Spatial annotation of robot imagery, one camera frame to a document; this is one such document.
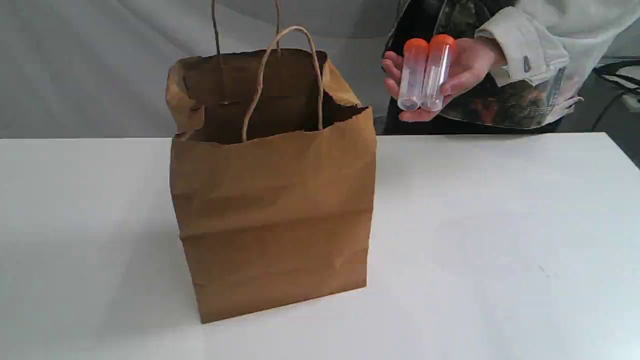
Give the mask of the person's bare hand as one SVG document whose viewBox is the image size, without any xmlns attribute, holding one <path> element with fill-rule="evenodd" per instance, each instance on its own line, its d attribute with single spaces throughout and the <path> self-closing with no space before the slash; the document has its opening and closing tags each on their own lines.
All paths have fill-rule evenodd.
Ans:
<svg viewBox="0 0 640 360">
<path fill-rule="evenodd" d="M 505 53 L 493 38 L 460 38 L 455 45 L 456 53 L 448 79 L 440 87 L 444 105 L 480 84 L 493 68 L 507 64 Z M 385 87 L 396 98 L 402 79 L 403 58 L 393 51 L 386 51 L 381 64 L 385 72 Z"/>
</svg>

